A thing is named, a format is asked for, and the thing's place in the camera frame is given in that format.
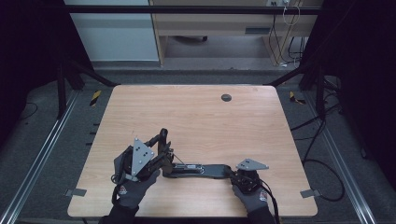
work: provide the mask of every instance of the black rod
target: black rod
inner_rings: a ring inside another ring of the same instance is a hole
[[[64,10],[69,13],[158,13],[158,14],[269,14],[321,15],[334,13],[322,7],[189,7],[189,6],[55,6],[41,5],[43,9]]]

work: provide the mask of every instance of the floor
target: floor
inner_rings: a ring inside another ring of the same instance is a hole
[[[298,51],[299,41],[295,41],[291,52]],[[210,36],[206,42],[201,37],[172,37],[163,66],[112,67],[98,68],[97,72],[112,81],[122,84],[250,84],[261,85],[281,77],[290,71],[294,64],[274,67],[260,37],[219,37]],[[70,198],[64,196],[66,189],[76,186],[79,174],[90,151],[90,143],[100,123],[111,88],[89,77],[83,76],[86,86],[83,91],[67,90],[69,98],[75,97],[75,105],[68,120],[63,124],[57,142],[51,145],[49,154],[39,166],[39,172],[26,176],[37,155],[43,152],[54,124],[56,125],[57,95],[56,83],[40,87],[29,94],[28,104],[21,114],[13,134],[3,146],[0,155],[0,211],[5,212],[16,194],[24,191],[21,198],[24,207],[17,210],[16,223],[82,223],[80,218],[69,217],[67,206]],[[279,99],[284,108],[290,127],[304,123],[315,116],[312,109],[315,94],[300,91],[296,77],[277,87]],[[102,94],[95,107],[89,106],[95,91]],[[300,104],[290,100],[293,91]],[[332,92],[325,93],[327,107],[336,105],[326,118],[325,129],[318,136],[309,154],[310,159],[326,163],[341,176],[346,194],[339,202],[329,202],[317,197],[318,214],[314,217],[282,217],[284,223],[396,223],[396,194],[380,172],[375,161],[361,157],[360,145],[350,131],[342,115],[338,100]],[[319,122],[315,121],[299,130],[293,131],[297,149],[301,155],[310,146],[312,136],[317,132]],[[340,170],[339,152],[342,161],[352,176]],[[305,165],[308,181],[313,189],[319,189],[323,196],[336,198],[342,194],[342,185],[337,176],[316,162]],[[33,186],[21,189],[24,179],[32,180]],[[88,218],[97,223],[97,218]],[[197,220],[179,220],[196,223]],[[219,220],[205,220],[205,223]],[[141,219],[138,223],[162,223],[159,220]]]

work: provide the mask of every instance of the metal plate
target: metal plate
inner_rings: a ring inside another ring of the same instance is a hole
[[[137,175],[143,167],[154,157],[154,152],[139,139],[134,140],[134,154],[132,158],[131,175]]]
[[[180,177],[205,177],[205,178],[213,178],[213,179],[225,179],[230,178],[228,174],[224,172],[224,168],[229,166],[224,164],[210,164],[210,165],[200,165],[204,170],[202,173],[181,173],[181,172],[172,172],[171,174],[163,173],[163,177],[168,178],[180,178]]]
[[[236,168],[246,171],[254,171],[254,170],[267,170],[269,169],[269,166],[254,161],[252,159],[244,159],[236,166]]]

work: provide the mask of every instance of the wooden table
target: wooden table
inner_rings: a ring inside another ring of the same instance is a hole
[[[230,102],[221,95],[232,96]],[[269,165],[259,171],[282,217],[309,217],[318,209],[303,199],[309,185],[276,89],[269,86],[118,86],[108,102],[74,196],[71,217],[101,217],[112,207],[113,160],[137,137],[143,142],[169,131],[175,154],[186,163],[228,164],[245,158]],[[161,175],[147,192],[139,217],[245,217],[229,179]]]

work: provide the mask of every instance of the gloved hand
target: gloved hand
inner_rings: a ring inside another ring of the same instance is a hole
[[[114,160],[115,174],[120,172],[120,167],[122,161],[122,154],[119,155]],[[127,180],[117,188],[117,193],[119,195],[119,204],[124,207],[129,207],[131,209],[136,208],[140,202],[142,202],[143,197],[146,195],[146,191],[151,185],[157,181],[157,177],[160,175],[160,170],[154,172],[149,179],[143,182],[134,182],[132,180]]]
[[[241,200],[248,213],[261,207],[268,208],[267,192],[263,188],[259,188],[251,194],[243,194],[236,185],[233,185],[233,193]]]

